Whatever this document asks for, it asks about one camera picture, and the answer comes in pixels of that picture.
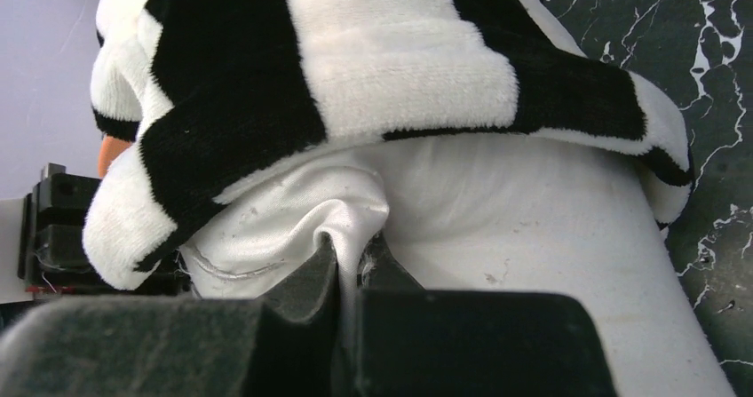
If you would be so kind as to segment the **white pillow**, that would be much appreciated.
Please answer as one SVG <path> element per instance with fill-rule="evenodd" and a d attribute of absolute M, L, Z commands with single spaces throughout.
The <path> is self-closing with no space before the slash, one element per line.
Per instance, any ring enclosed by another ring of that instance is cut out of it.
<path fill-rule="evenodd" d="M 626 396 L 730 396 L 624 155 L 529 136 L 392 140 L 316 157 L 243 193 L 182 248 L 196 292 L 269 290 L 328 236 L 346 320 L 383 234 L 428 288 L 553 290 L 596 317 Z"/>

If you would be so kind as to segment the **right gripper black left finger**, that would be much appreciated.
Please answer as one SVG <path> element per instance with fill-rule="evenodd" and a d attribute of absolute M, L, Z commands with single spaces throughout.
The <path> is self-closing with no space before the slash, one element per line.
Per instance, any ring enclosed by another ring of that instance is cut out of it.
<path fill-rule="evenodd" d="M 326 396 L 337 329 L 329 238 L 255 299 L 62 298 L 1 340 L 4 396 Z"/>

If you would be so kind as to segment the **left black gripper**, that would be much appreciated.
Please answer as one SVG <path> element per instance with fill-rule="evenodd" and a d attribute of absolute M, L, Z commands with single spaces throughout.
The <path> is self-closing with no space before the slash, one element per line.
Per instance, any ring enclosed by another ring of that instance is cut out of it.
<path fill-rule="evenodd" d="M 116 290 L 93 270 L 83 253 L 82 231 L 95 178 L 72 175 L 56 163 L 45 165 L 24 199 L 18 277 L 33 298 L 96 295 L 177 296 L 189 290 L 175 253 L 136 290 Z"/>

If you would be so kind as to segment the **black white striped pillowcase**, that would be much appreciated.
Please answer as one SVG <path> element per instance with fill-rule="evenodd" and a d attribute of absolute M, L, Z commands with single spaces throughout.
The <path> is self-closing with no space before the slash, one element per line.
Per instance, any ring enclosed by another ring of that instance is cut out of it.
<path fill-rule="evenodd" d="M 659 228 L 694 189 L 684 118 L 589 59 L 543 0 L 99 0 L 91 104 L 129 143 L 83 250 L 133 290 L 246 191 L 392 140 L 529 136 L 638 164 Z"/>

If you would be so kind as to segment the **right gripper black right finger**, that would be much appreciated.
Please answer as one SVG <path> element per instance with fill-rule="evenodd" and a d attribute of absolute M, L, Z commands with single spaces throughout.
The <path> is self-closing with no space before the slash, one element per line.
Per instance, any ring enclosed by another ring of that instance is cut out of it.
<path fill-rule="evenodd" d="M 614 396 L 595 324 L 551 293 L 428 290 L 376 236 L 361 261 L 359 396 Z"/>

